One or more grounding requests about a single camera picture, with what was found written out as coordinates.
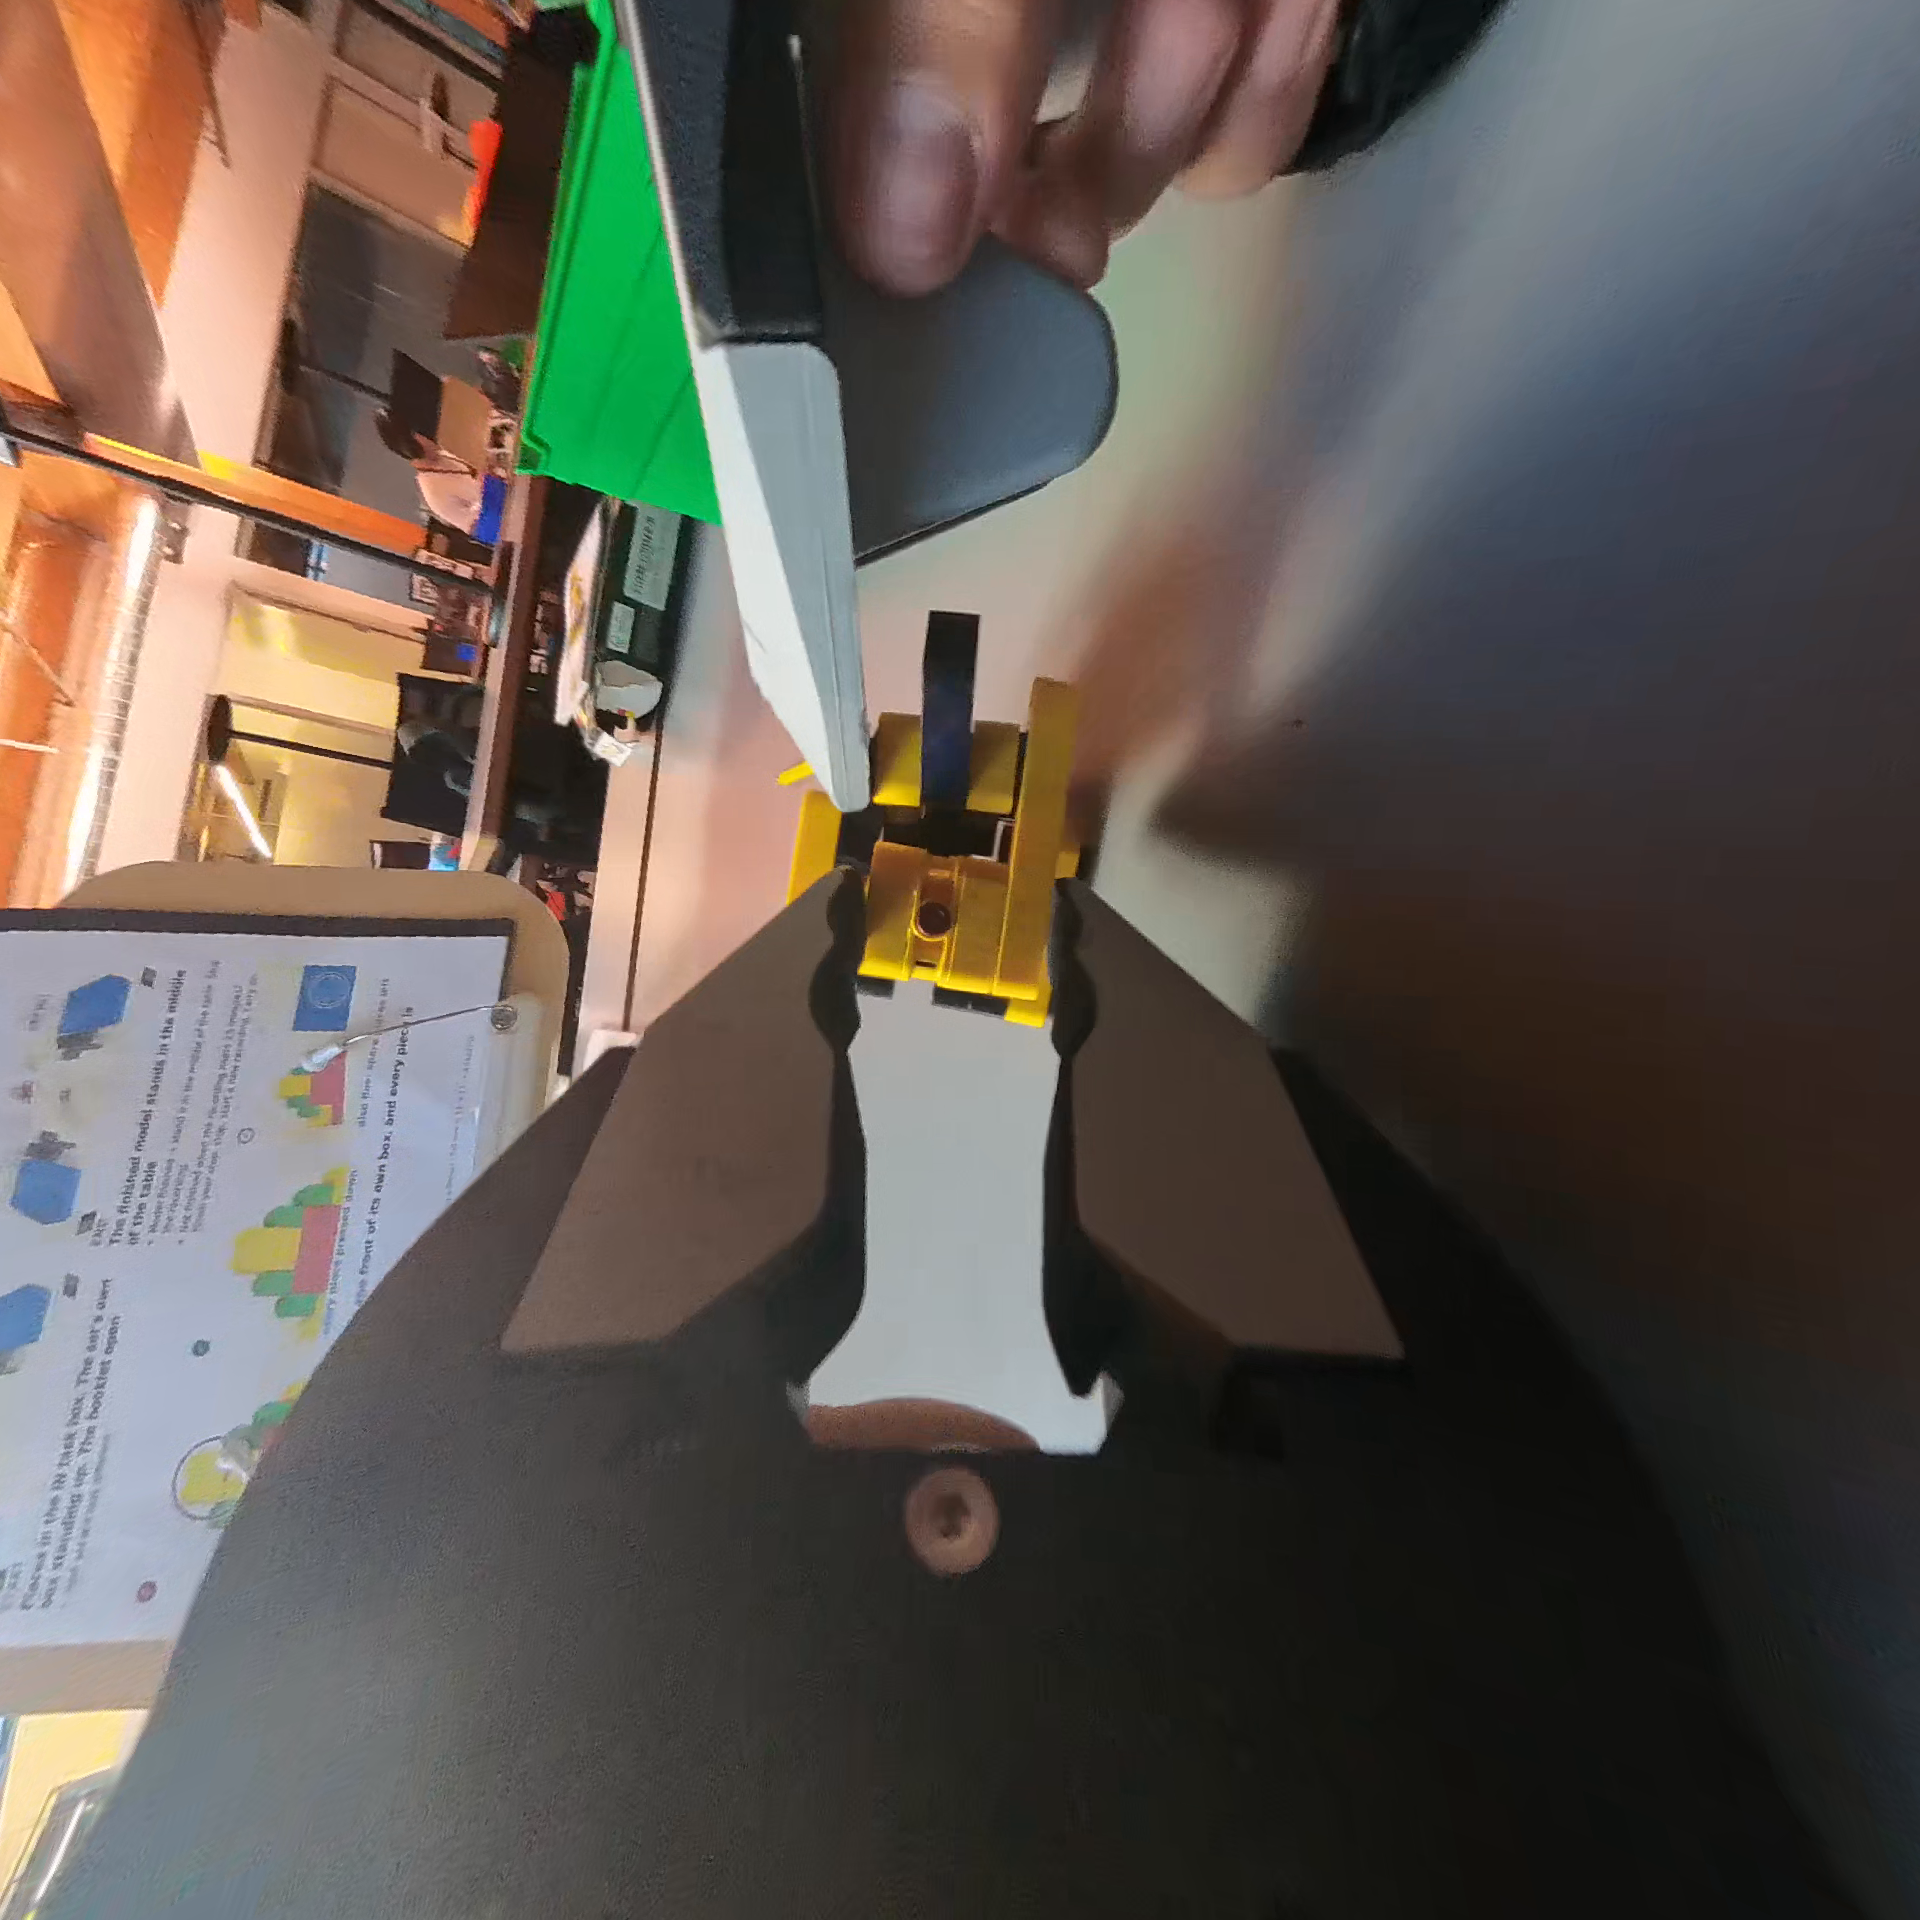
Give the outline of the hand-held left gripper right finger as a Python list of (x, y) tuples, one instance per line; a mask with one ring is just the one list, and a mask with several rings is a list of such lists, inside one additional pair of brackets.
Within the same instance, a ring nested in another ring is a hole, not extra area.
[(1043, 1321), (1069, 1391), (1401, 1364), (1265, 1036), (1080, 879), (1049, 956)]

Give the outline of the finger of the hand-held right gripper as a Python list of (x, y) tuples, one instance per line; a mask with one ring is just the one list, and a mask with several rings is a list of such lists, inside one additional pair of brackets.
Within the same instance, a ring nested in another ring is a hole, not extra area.
[(696, 345), (731, 594), (755, 690), (839, 811), (868, 807), (838, 372), (808, 341)]

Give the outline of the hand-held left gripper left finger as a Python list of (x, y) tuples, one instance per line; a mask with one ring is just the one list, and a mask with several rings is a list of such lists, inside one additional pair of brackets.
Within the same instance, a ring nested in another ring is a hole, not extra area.
[(864, 876), (829, 869), (646, 1026), (508, 1355), (667, 1355), (718, 1336), (805, 1391), (865, 1284), (864, 933)]

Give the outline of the yellow and black lego model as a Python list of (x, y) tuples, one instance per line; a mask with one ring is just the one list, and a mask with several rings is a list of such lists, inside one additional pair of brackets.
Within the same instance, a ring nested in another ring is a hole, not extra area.
[(1083, 858), (1069, 814), (1080, 698), (1037, 677), (1025, 721), (976, 721), (976, 649), (976, 614), (929, 611), (922, 707), (878, 718), (865, 808), (839, 811), (818, 782), (805, 790), (785, 896), (855, 869), (865, 995), (919, 982), (948, 1010), (1043, 1029), (1056, 884)]

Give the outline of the person's right hand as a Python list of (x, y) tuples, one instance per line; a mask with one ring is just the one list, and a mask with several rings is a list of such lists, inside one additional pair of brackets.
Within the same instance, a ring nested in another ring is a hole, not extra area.
[(1093, 287), (1166, 200), (1295, 160), (1342, 2), (827, 2), (822, 170), (852, 270), (945, 287), (982, 238)]

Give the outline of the black box with label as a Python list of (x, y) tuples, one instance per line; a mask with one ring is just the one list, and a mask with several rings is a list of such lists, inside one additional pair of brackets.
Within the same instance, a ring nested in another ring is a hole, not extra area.
[(691, 530), (696, 520), (671, 510), (604, 502), (594, 657), (667, 676)]

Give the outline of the green plastic bin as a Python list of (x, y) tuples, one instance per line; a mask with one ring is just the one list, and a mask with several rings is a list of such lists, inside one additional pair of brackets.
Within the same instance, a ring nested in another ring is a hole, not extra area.
[(573, 62), (519, 469), (718, 523), (708, 448), (637, 83), (610, 2)]

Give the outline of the wooden sheet holder board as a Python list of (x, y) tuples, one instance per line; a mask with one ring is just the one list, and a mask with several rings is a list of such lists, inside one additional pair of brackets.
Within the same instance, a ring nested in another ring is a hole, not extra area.
[[(5, 925), (30, 929), (139, 921), (221, 933), (255, 933), (267, 922), (396, 925), (416, 936), (441, 936), (459, 922), (502, 922), (509, 929), (503, 995), (530, 1003), (509, 1036), (526, 1086), (498, 1134), (502, 1144), (540, 1113), (559, 1082), (567, 945), (550, 912), (515, 879), (473, 872), (130, 862), (83, 879), (53, 906), (3, 912)], [(5, 1647), (3, 1714), (150, 1710), (177, 1640), (180, 1626), (147, 1640)]]

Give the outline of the printed instruction sheet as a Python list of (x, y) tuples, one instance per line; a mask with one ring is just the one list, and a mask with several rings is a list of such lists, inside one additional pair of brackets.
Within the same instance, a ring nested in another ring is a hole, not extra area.
[(3, 913), (3, 1651), (180, 1633), (349, 1315), (509, 1138), (508, 921)]

